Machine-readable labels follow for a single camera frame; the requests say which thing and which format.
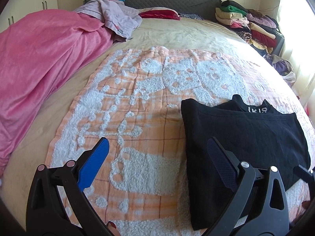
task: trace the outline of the white curtain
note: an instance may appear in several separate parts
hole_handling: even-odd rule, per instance
[[[293,89],[304,108],[309,101],[310,116],[315,118],[315,15],[306,0],[280,0],[277,21],[285,37],[280,56],[292,63]]]

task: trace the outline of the folded clothes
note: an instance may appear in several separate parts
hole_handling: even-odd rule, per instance
[[[265,50],[267,54],[271,54],[273,51],[273,48],[268,48],[266,45],[263,45],[263,44],[255,41],[254,39],[249,40],[248,44],[253,45],[255,48],[258,48],[260,50]]]
[[[217,14],[215,14],[215,18],[220,23],[224,25],[228,25],[228,26],[232,25],[233,22],[249,24],[249,21],[247,20],[247,18],[223,19],[223,18],[220,18]]]
[[[232,28],[231,26],[225,25],[225,27],[236,33],[240,38],[242,38],[246,42],[252,39],[252,33],[248,26],[241,28]]]
[[[238,9],[240,9],[240,10],[242,10],[242,11],[248,13],[248,10],[247,10],[247,9],[245,9],[242,5],[238,4],[238,3],[235,2],[235,1],[226,0],[226,1],[224,1],[224,2],[222,3],[222,6],[225,6],[225,7],[227,7],[227,6],[229,6],[229,5],[232,5],[232,6],[236,7],[236,8],[238,8]]]
[[[271,39],[270,37],[261,34],[255,30],[252,30],[252,38],[256,39],[260,43],[266,45],[267,47],[275,48],[277,46],[277,41]]]
[[[231,28],[243,28],[243,26],[240,23],[233,22]]]
[[[245,11],[242,11],[242,10],[232,6],[232,5],[229,5],[229,6],[226,6],[226,7],[221,6],[220,9],[221,9],[221,11],[225,11],[225,12],[241,13],[243,16],[246,16],[246,14],[247,14]]]
[[[276,24],[276,28],[279,29],[279,24],[278,24],[278,22],[277,22],[274,18],[272,18],[272,17],[270,17],[270,16],[268,16],[268,15],[266,15],[266,17],[269,18],[269,19],[271,19],[271,20]]]
[[[265,60],[272,65],[281,76],[286,76],[290,72],[289,68],[292,67],[289,61],[282,59],[275,54],[266,56]]]
[[[225,12],[220,10],[220,8],[215,8],[215,13],[221,18],[221,19],[232,19],[232,18],[242,18],[243,14],[237,13],[237,12]]]
[[[252,14],[248,13],[246,14],[246,17],[248,18],[248,20],[250,21],[254,21],[258,24],[264,25],[266,27],[270,27],[270,28],[276,28],[276,24],[269,18],[265,17],[264,18],[256,18],[254,17]]]
[[[256,18],[263,18],[264,17],[264,15],[262,13],[260,13],[259,11],[248,9],[248,13],[252,14]]]
[[[261,34],[264,34],[264,35],[270,37],[270,38],[273,39],[273,40],[275,40],[275,38],[276,38],[276,36],[275,36],[274,34],[268,33],[266,30],[264,30],[264,29],[261,28],[260,26],[257,26],[257,25],[256,25],[255,23],[253,23],[253,22],[250,22],[250,23],[249,23],[249,28],[250,28],[251,30],[255,30],[255,31],[257,31],[257,32],[259,32],[259,33],[261,33]]]
[[[275,29],[275,28],[266,27],[264,25],[258,24],[257,22],[254,22],[254,21],[251,21],[251,20],[249,20],[249,22],[255,23],[257,26],[260,26],[262,29],[266,30],[270,34],[276,34],[276,32],[277,32],[277,29]]]
[[[216,137],[239,161],[262,169],[276,166],[285,190],[298,180],[293,174],[295,166],[311,165],[308,144],[296,113],[281,114],[266,100],[260,106],[253,106],[245,104],[240,95],[233,95],[228,102],[208,107],[186,99],[182,101],[181,111],[194,230],[211,227],[233,196],[208,154],[207,142],[211,137]]]
[[[265,56],[267,54],[267,51],[266,50],[261,50],[257,47],[255,47],[253,44],[251,44],[251,47],[258,52],[259,55],[261,55],[262,57]]]

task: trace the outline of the screw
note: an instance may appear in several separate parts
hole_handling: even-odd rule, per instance
[[[271,166],[270,169],[271,169],[273,172],[277,172],[277,171],[278,171],[277,167],[275,167],[275,166]]]
[[[44,170],[44,168],[45,168],[45,165],[39,165],[38,167],[37,167],[37,170],[38,171],[42,171],[42,170]]]
[[[246,161],[242,161],[241,165],[242,165],[243,168],[248,168],[249,167],[249,163],[246,162]]]
[[[75,161],[74,160],[70,160],[67,162],[67,167],[73,167],[75,165]]]

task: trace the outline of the pink blanket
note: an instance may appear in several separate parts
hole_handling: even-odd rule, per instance
[[[113,43],[85,14],[43,10],[0,33],[0,177],[42,103]]]

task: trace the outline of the beige bedspread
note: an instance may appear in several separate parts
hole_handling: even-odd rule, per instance
[[[224,53],[245,59],[259,65],[267,62],[236,34],[207,21],[182,18],[180,21],[145,19],[132,34],[133,39],[114,45],[108,52],[77,72],[60,90],[54,93],[42,106],[26,137],[13,152],[2,178],[1,198],[6,206],[25,227],[26,203],[31,181],[39,164],[45,162],[49,143],[55,137],[58,126],[69,110],[75,96],[86,85],[90,75],[96,70],[109,52],[124,49],[149,49],[165,46],[168,49],[199,49],[213,53]],[[299,108],[301,124],[313,133],[302,107]],[[306,191],[290,193],[293,204],[291,212],[297,212],[296,202],[306,198]]]

